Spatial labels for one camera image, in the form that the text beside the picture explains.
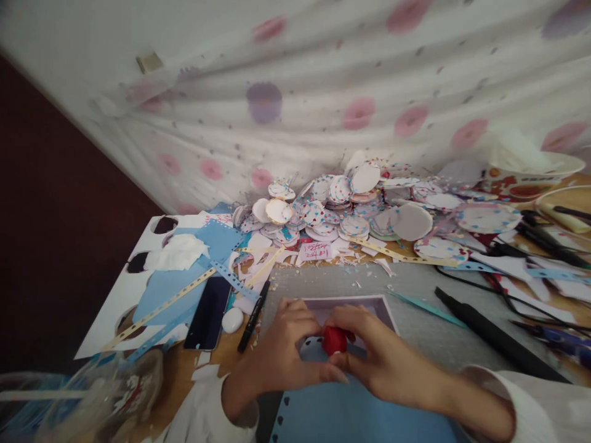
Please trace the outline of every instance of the light blue paper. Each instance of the light blue paper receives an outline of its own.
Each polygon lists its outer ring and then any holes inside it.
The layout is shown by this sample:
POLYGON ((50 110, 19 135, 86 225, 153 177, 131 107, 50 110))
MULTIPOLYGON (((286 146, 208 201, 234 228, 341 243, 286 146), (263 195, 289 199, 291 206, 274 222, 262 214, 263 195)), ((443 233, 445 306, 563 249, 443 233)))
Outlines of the light blue paper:
MULTIPOLYGON (((364 351, 349 345, 349 352, 364 351)), ((317 338, 300 352, 305 361, 326 361, 317 338)), ((271 432, 272 443, 457 443, 452 423, 442 415, 386 403, 356 378, 348 386, 325 383, 283 394, 271 432)))
MULTIPOLYGON (((211 220, 202 228, 178 228, 174 235, 179 234, 194 234, 209 246, 210 258, 220 263, 225 263, 232 251, 242 241, 241 233, 217 220, 211 220)), ((185 286, 196 280, 210 267, 209 258, 202 255, 191 268, 185 271, 154 271, 150 280, 148 280, 148 287, 135 310, 134 322, 150 314, 166 300, 169 300, 185 286)), ((204 288, 205 284, 197 286, 172 306, 148 321, 146 325, 168 324, 183 312, 187 312, 193 318, 195 306, 199 303, 204 288)))

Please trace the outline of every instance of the red object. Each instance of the red object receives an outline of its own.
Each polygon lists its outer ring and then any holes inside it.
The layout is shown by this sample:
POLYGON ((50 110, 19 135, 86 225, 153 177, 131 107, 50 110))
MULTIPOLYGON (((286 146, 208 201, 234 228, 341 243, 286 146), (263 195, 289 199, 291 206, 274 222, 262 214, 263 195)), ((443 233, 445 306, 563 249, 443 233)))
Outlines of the red object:
POLYGON ((347 351, 347 336, 345 331, 341 328, 326 326, 324 327, 324 340, 322 341, 322 349, 330 357, 337 352, 347 351))

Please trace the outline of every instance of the polka dot fabric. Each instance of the polka dot fabric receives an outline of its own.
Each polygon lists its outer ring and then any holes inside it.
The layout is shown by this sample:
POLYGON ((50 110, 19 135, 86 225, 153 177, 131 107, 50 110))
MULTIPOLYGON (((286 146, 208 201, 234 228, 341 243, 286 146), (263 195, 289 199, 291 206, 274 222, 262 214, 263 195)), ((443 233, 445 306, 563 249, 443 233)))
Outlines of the polka dot fabric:
POLYGON ((275 180, 297 193, 358 150, 437 170, 483 155, 500 127, 573 153, 591 143, 590 5, 247 0, 228 14, 235 3, 220 0, 194 17, 211 32, 194 55, 167 53, 183 61, 97 104, 120 129, 127 173, 186 214, 256 201, 275 180))

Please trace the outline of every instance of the white wall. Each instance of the white wall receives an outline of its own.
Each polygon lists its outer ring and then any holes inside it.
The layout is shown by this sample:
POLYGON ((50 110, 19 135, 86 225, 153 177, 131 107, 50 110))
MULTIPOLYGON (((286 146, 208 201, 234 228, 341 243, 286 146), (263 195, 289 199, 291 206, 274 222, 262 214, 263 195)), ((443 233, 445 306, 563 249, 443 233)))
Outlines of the white wall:
POLYGON ((138 55, 154 50, 165 65, 180 63, 200 45, 252 28, 281 7, 263 1, 269 8, 224 0, 0 0, 0 50, 128 176, 138 177, 97 124, 91 100, 137 79, 138 55))

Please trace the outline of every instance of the black marker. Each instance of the black marker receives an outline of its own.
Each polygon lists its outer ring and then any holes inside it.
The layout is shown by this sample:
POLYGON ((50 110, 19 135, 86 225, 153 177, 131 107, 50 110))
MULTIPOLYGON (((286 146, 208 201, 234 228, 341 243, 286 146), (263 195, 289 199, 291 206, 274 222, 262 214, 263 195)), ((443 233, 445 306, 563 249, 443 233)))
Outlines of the black marker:
POLYGON ((545 380, 571 383, 472 306, 460 303, 438 287, 435 288, 435 295, 453 315, 466 323, 472 332, 491 345, 519 371, 545 380))
POLYGON ((246 346, 248 345, 248 341, 251 339, 251 335, 254 332, 254 327, 257 325, 257 320, 259 319, 260 310, 263 308, 265 304, 265 300, 267 299, 267 292, 269 292, 269 286, 271 286, 271 282, 267 280, 265 285, 263 286, 263 290, 260 292, 260 297, 257 300, 257 303, 254 305, 254 309, 252 310, 251 317, 248 319, 248 323, 246 324, 246 329, 244 330, 244 334, 242 334, 242 338, 240 339, 240 344, 238 345, 238 352, 243 353, 246 350, 246 346))

